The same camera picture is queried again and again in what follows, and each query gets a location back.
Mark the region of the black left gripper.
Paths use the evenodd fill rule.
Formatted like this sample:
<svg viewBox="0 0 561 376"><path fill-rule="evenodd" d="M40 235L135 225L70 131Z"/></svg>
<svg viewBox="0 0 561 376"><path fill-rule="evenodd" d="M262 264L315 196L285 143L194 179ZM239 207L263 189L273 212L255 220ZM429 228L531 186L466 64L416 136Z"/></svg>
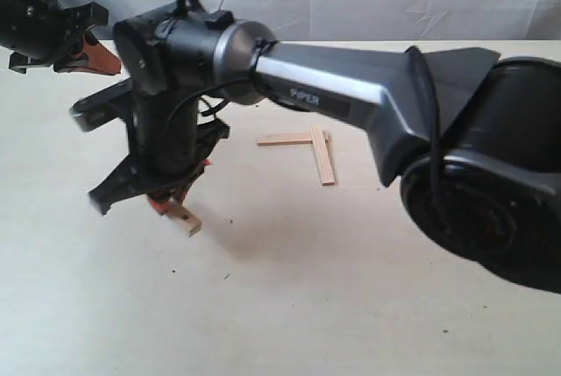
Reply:
<svg viewBox="0 0 561 376"><path fill-rule="evenodd" d="M42 0L1 0L1 46L11 50L8 68L20 74L33 67L120 74L121 60L91 31L108 19L97 3L61 9Z"/></svg>

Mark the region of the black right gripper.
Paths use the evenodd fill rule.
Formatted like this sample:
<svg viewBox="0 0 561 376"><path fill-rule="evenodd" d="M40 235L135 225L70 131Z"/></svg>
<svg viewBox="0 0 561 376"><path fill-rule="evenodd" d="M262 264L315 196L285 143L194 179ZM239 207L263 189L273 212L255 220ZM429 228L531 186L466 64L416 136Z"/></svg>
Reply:
<svg viewBox="0 0 561 376"><path fill-rule="evenodd" d="M113 204L145 195L158 214L167 214L171 200L182 202L204 173L205 161L230 136L230 126L216 116L199 124L197 96L131 97L131 119L119 119L128 154L89 191L89 199L105 215Z"/></svg>

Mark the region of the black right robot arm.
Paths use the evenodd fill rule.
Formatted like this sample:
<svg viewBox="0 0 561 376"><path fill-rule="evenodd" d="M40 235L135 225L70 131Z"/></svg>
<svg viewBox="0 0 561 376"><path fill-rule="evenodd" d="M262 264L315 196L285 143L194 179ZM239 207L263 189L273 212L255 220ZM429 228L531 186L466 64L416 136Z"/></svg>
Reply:
<svg viewBox="0 0 561 376"><path fill-rule="evenodd" d="M281 42L228 11L162 7L114 25L124 89L97 93L89 128L124 121L129 152L89 196L106 213L165 202L228 136L198 103L317 113L362 130L384 186L401 184L434 243L520 286L560 290L560 65L480 47L361 51Z"/></svg>

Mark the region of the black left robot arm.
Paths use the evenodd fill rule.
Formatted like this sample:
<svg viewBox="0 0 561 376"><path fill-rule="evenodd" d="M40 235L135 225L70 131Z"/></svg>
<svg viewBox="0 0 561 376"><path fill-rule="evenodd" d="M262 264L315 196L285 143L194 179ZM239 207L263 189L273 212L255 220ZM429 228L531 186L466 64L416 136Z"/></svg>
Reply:
<svg viewBox="0 0 561 376"><path fill-rule="evenodd" d="M59 0L1 0L1 46L11 50L9 69L20 74L51 67L113 76L121 60L92 32L108 22L108 10L95 2L64 8Z"/></svg>

